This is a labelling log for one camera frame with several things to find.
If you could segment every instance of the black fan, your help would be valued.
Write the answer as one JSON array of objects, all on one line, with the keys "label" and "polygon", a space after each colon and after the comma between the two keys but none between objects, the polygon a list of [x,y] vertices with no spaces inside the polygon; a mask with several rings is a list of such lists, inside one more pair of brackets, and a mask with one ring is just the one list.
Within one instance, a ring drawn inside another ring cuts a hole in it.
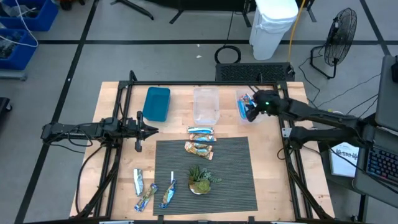
[{"label": "black fan", "polygon": [[[350,8],[340,11],[333,19],[326,43],[322,46],[314,47],[311,50],[310,65],[318,70],[322,75],[326,76],[327,79],[334,78],[336,76],[337,65],[340,64],[347,56],[348,50],[353,43],[355,30],[355,11]],[[326,64],[335,68],[332,77],[328,76],[325,72],[313,64],[313,51],[316,49],[321,49],[322,47],[325,47],[324,59]]]}]

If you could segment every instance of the clear plastic container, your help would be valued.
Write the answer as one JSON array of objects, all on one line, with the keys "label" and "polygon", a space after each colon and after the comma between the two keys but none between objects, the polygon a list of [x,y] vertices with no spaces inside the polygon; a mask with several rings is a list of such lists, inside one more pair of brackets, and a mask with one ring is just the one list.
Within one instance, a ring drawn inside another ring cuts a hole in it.
[{"label": "clear plastic container", "polygon": [[240,99],[241,96],[245,95],[245,94],[249,94],[250,97],[253,96],[253,91],[251,89],[241,89],[241,90],[236,90],[236,99],[235,99],[235,103],[236,103],[236,112],[238,113],[238,117],[239,120],[241,122],[241,124],[257,124],[260,123],[261,121],[264,120],[265,117],[268,117],[268,115],[266,114],[258,114],[257,118],[255,118],[255,120],[253,122],[249,122],[248,119],[244,119],[241,117],[241,114],[239,112],[239,105],[238,105],[238,101]]},{"label": "clear plastic container", "polygon": [[215,125],[220,118],[220,103],[217,88],[193,90],[193,120],[195,124]]}]

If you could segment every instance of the granola bar wrapper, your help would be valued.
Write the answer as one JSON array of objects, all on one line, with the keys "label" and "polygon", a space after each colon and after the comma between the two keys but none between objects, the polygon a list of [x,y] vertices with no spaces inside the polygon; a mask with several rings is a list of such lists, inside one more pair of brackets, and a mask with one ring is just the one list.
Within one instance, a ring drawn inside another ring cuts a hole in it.
[{"label": "granola bar wrapper", "polygon": [[208,146],[206,144],[199,144],[194,142],[186,142],[185,150],[189,153],[198,155],[202,158],[212,160],[213,152],[211,151],[213,146]]},{"label": "granola bar wrapper", "polygon": [[215,142],[215,141],[217,141],[217,138],[215,138],[211,134],[191,134],[191,135],[189,135],[189,140]]},{"label": "granola bar wrapper", "polygon": [[136,190],[137,196],[140,196],[142,191],[144,191],[144,181],[141,169],[134,169],[134,189]]},{"label": "granola bar wrapper", "polygon": [[214,134],[212,127],[188,127],[187,131],[190,134]]},{"label": "granola bar wrapper", "polygon": [[162,203],[159,205],[160,208],[165,209],[169,205],[169,203],[175,193],[175,183],[176,183],[176,181],[173,180],[170,187],[168,187],[168,189],[166,190],[166,193],[164,193]]},{"label": "granola bar wrapper", "polygon": [[144,194],[144,196],[142,196],[142,198],[138,201],[137,205],[134,206],[135,211],[137,212],[144,211],[150,198],[155,194],[156,191],[157,191],[156,184],[151,184],[147,192]]}]

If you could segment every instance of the green plant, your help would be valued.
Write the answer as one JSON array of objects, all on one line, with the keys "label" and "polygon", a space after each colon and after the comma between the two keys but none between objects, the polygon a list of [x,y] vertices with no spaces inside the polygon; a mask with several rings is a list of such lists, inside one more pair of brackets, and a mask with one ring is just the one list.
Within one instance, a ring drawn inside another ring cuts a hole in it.
[{"label": "green plant", "polygon": [[210,190],[210,183],[220,183],[221,178],[211,176],[206,168],[200,169],[198,165],[189,168],[189,181],[188,184],[195,193],[207,194]]}]

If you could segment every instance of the blue storage bin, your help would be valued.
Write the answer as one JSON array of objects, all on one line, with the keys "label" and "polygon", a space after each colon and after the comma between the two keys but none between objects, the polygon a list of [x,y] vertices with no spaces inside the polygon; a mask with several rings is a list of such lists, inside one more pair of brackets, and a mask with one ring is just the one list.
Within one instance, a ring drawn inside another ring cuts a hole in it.
[{"label": "blue storage bin", "polygon": [[[8,6],[16,6],[15,0],[3,0]],[[55,16],[58,14],[58,7],[51,0],[18,0],[19,5],[26,5],[29,8],[40,9],[36,18],[26,18],[24,21],[31,31],[49,31]],[[25,29],[20,17],[0,17],[0,22],[7,28]]]},{"label": "blue storage bin", "polygon": [[[35,40],[30,36],[26,30],[22,29],[0,29],[0,35],[3,37],[12,36],[15,32],[21,34],[20,43],[35,45]],[[14,50],[8,58],[0,58],[0,69],[23,70],[29,63],[30,58],[35,52],[36,47],[29,47],[24,45],[16,45]]]},{"label": "blue storage bin", "polygon": [[142,114],[149,121],[166,121],[170,104],[170,89],[149,87]]}]

